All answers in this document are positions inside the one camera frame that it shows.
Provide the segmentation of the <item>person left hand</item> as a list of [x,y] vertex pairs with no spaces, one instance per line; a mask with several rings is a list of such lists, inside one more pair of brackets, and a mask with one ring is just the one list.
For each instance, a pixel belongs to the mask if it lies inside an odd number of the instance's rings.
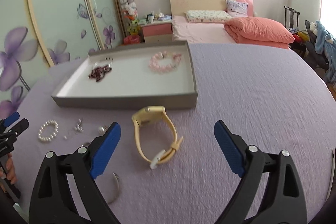
[[15,166],[14,166],[14,162],[13,162],[13,156],[11,153],[7,154],[7,162],[6,162],[6,168],[7,168],[7,175],[6,178],[9,180],[11,185],[14,185],[18,178],[17,175],[15,173]]

